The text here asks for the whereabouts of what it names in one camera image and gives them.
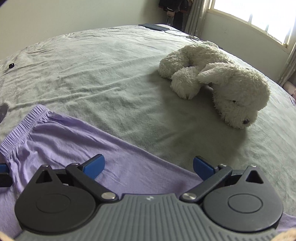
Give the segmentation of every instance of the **bed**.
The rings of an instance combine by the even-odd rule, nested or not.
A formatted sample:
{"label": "bed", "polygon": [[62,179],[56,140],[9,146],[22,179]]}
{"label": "bed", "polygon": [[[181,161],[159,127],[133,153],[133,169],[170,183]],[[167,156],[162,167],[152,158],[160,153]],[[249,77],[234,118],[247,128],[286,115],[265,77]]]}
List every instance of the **bed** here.
{"label": "bed", "polygon": [[[288,93],[267,78],[272,93],[256,123],[245,130],[227,126],[213,106],[210,88],[183,100],[157,72],[164,56],[191,43],[165,32],[121,26],[53,37],[8,56],[0,61],[0,103],[9,104],[0,140],[43,104],[190,171],[195,155],[236,169],[259,165],[284,211],[296,215],[296,107]],[[15,67],[8,70],[10,63]]]}

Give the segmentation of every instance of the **white logo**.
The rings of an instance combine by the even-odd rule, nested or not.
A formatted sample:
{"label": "white logo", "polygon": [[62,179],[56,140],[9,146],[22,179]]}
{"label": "white logo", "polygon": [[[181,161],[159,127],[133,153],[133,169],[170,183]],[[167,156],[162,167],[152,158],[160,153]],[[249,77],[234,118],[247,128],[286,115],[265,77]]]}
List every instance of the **white logo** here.
{"label": "white logo", "polygon": [[152,201],[152,200],[154,199],[154,197],[149,196],[149,197],[147,197],[146,199],[147,199],[148,201]]}

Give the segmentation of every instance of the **wall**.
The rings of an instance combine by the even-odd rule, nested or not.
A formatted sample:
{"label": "wall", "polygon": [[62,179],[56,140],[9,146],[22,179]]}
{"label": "wall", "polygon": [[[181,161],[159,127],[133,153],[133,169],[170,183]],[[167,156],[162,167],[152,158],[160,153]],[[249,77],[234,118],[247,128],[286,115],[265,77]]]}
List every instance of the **wall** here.
{"label": "wall", "polygon": [[164,23],[159,0],[7,0],[0,8],[0,59],[49,37],[80,30]]}
{"label": "wall", "polygon": [[206,13],[201,39],[216,43],[276,81],[289,56],[281,46],[236,19]]}

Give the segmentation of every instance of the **window sill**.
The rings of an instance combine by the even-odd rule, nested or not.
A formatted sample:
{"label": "window sill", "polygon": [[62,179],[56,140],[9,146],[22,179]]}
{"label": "window sill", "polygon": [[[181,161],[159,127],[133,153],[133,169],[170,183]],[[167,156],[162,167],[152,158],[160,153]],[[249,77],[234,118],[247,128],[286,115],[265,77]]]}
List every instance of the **window sill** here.
{"label": "window sill", "polygon": [[207,12],[208,13],[215,14],[215,15],[218,15],[218,16],[221,16],[221,17],[224,17],[224,18],[227,18],[227,19],[229,19],[231,21],[240,21],[241,23],[245,24],[248,28],[252,29],[253,31],[256,31],[258,34],[264,36],[266,39],[268,39],[269,41],[273,42],[275,45],[277,45],[283,51],[285,51],[287,53],[290,53],[291,52],[291,49],[289,48],[289,45],[288,45],[288,47],[285,47],[284,45],[282,45],[281,43],[279,43],[278,41],[276,41],[275,39],[273,39],[272,37],[270,37],[262,29],[257,28],[254,25],[250,25],[250,24],[248,24],[248,22],[246,22],[246,21],[244,21],[244,20],[242,20],[240,18],[237,18],[237,17],[235,17],[235,16],[233,16],[231,14],[228,14],[228,13],[225,13],[225,12],[222,12],[222,11],[219,11],[219,10],[216,10],[216,9],[208,9]]}

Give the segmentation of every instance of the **triangular hole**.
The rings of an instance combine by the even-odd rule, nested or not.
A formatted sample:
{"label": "triangular hole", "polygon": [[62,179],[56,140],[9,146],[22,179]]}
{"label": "triangular hole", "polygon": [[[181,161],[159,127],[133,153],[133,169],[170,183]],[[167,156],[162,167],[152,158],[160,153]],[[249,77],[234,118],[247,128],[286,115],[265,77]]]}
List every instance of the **triangular hole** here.
{"label": "triangular hole", "polygon": [[257,171],[251,171],[249,176],[247,177],[246,181],[250,182],[250,183],[263,184],[263,181]]}
{"label": "triangular hole", "polygon": [[50,174],[48,173],[48,171],[43,171],[38,177],[36,183],[48,183],[48,182],[52,182],[52,178],[50,177]]}

